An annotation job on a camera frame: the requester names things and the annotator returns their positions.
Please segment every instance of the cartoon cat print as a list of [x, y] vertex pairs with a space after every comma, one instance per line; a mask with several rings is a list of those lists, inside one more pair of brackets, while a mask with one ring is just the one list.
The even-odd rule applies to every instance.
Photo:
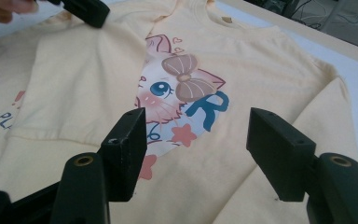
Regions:
[[169, 38], [146, 39], [145, 66], [135, 106], [145, 107], [148, 148], [141, 178], [151, 178], [157, 157], [178, 146], [190, 147], [203, 132], [211, 131], [228, 97], [219, 89], [222, 78], [199, 69], [193, 54], [172, 53]]

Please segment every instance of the t-shirt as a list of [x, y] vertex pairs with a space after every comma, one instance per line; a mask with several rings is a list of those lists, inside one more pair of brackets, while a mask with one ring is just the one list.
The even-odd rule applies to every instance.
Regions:
[[0, 160], [18, 200], [96, 151], [126, 111], [145, 107], [143, 168], [115, 223], [307, 223], [278, 199], [246, 150], [251, 107], [272, 111], [326, 151], [357, 159], [348, 91], [335, 68], [278, 27], [232, 20], [213, 1], [126, 1], [101, 30], [76, 21], [39, 41]]

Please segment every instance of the pink bow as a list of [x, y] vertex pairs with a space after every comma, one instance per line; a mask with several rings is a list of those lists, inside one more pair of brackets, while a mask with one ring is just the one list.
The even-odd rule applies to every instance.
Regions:
[[194, 102], [200, 98], [216, 93], [216, 87], [201, 78], [191, 78], [191, 73], [197, 69], [198, 61], [192, 54], [177, 55], [165, 59], [162, 68], [176, 76], [179, 84], [176, 87], [176, 97], [184, 102]]

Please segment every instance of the cable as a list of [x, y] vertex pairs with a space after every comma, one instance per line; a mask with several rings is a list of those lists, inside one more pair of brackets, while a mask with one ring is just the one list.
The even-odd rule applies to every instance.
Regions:
[[308, 4], [310, 1], [312, 1], [312, 0], [308, 0], [307, 2], [301, 4], [299, 7], [297, 7], [296, 10], [293, 12], [293, 14], [292, 14], [289, 18], [292, 19], [293, 16], [298, 12], [298, 10], [299, 10], [301, 7], [303, 7], [303, 6], [305, 6], [306, 4]]
[[338, 14], [338, 16], [339, 16], [340, 18], [344, 19], [345, 21], [349, 22], [349, 23], [352, 23], [352, 24], [358, 23], [358, 21], [350, 21], [348, 18], [346, 18], [346, 17], [344, 17], [344, 16], [341, 16], [341, 15], [339, 15], [339, 14]]
[[326, 9], [326, 7], [325, 7], [324, 5], [322, 5], [320, 2], [318, 2], [317, 0], [313, 0], [313, 1], [324, 9], [324, 15], [322, 15], [322, 16], [318, 16], [318, 15], [308, 16], [308, 17], [302, 18], [302, 19], [301, 19], [302, 21], [303, 21], [303, 20], [310, 19], [310, 18], [320, 18], [320, 17], [322, 17], [322, 18], [318, 21], [318, 22], [321, 22], [322, 19], [327, 16], [327, 9]]

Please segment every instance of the black clamp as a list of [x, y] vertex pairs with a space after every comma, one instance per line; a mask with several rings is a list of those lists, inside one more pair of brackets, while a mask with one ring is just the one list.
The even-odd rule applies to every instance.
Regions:
[[127, 202], [147, 150], [145, 109], [125, 113], [97, 153], [71, 158], [60, 182], [11, 203], [0, 191], [0, 224], [108, 224], [109, 202]]
[[309, 194], [311, 224], [358, 224], [358, 162], [337, 153], [317, 158], [316, 144], [278, 115], [252, 108], [246, 148], [279, 199]]
[[102, 28], [110, 12], [109, 7], [100, 0], [48, 0], [58, 6], [63, 2], [63, 8], [77, 16], [86, 24]]

